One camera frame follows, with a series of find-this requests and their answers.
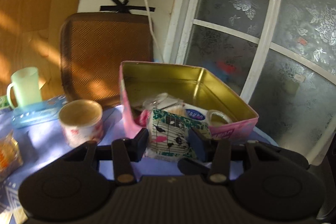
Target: brown chair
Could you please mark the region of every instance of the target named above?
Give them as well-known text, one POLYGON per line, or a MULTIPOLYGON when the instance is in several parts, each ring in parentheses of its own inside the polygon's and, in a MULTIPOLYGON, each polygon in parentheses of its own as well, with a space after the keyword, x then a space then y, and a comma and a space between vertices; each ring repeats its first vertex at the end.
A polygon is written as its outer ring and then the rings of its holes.
POLYGON ((104 108, 120 104, 122 61, 152 61, 146 16, 78 13, 61 29, 62 85, 69 101, 89 99, 104 108))

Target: table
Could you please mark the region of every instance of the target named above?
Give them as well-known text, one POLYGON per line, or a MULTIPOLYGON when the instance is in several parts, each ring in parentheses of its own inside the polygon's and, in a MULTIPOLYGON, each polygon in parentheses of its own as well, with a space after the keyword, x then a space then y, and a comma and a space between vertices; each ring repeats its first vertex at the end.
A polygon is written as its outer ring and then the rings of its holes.
MULTIPOLYGON (((11 116, 8 112, 0 115, 0 138, 11 130, 11 116)), ((111 142, 125 136, 122 120, 122 106, 108 109, 103 113, 105 138, 99 145, 110 145, 111 142)), ((0 183, 0 223, 21 224, 25 214, 17 197, 21 182, 30 174, 41 169, 55 159, 69 152, 60 124, 57 120, 14 130, 24 164, 0 183)), ((249 135, 250 140, 276 143, 257 128, 249 135)), ((132 163, 134 173, 139 179, 142 175, 182 175, 175 162, 143 158, 132 163)), ((100 162, 100 172, 108 179, 114 179, 111 161, 100 162)), ((230 179, 243 172, 241 162, 231 162, 230 179)))

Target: open tin box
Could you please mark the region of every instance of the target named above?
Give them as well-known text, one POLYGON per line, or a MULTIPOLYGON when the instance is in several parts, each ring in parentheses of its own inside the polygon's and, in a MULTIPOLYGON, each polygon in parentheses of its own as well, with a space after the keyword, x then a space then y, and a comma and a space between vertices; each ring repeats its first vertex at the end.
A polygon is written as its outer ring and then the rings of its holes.
POLYGON ((258 121, 258 114, 249 105, 215 75, 201 67, 124 61, 120 65, 119 79, 128 138, 134 138, 141 130, 134 122, 132 108, 164 92, 196 107, 215 109, 228 115, 233 123, 209 126, 213 138, 228 138, 231 141, 244 139, 258 121))

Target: white door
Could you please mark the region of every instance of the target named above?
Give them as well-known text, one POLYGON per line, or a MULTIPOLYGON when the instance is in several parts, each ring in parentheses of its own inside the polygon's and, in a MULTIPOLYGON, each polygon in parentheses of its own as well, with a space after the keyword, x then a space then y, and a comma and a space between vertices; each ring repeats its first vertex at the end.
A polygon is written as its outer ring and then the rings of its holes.
POLYGON ((321 162, 336 128, 336 0, 189 0, 172 48, 170 61, 236 91, 280 146, 321 162))

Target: white label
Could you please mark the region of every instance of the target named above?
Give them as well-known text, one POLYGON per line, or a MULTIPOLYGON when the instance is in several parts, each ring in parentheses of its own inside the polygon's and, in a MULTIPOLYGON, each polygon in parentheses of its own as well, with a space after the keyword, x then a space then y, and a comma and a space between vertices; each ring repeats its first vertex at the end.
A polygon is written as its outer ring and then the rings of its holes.
POLYGON ((297 74, 295 74, 294 75, 294 79, 298 80, 299 82, 303 82, 306 79, 306 77, 303 76, 303 75, 297 75, 297 74))

